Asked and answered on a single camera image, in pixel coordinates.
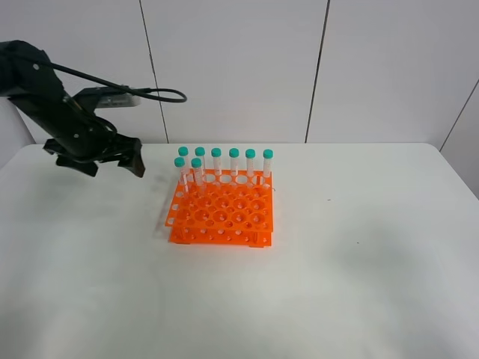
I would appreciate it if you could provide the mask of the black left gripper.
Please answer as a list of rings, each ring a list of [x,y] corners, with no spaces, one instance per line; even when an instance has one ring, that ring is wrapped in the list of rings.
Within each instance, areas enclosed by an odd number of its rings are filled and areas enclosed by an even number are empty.
[[[95,177],[98,166],[94,162],[118,161],[118,167],[136,177],[144,176],[142,145],[138,138],[121,135],[104,126],[67,127],[61,131],[52,125],[43,125],[43,129],[52,137],[45,143],[44,150],[57,156],[58,167]]]

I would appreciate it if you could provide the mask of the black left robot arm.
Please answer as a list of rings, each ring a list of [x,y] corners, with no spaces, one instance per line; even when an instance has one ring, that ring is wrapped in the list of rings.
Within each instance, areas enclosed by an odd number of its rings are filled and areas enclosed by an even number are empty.
[[[119,134],[95,114],[104,99],[122,93],[100,87],[70,96],[43,50],[21,40],[1,43],[1,96],[49,134],[43,148],[60,167],[94,177],[100,163],[117,162],[143,177],[141,141]]]

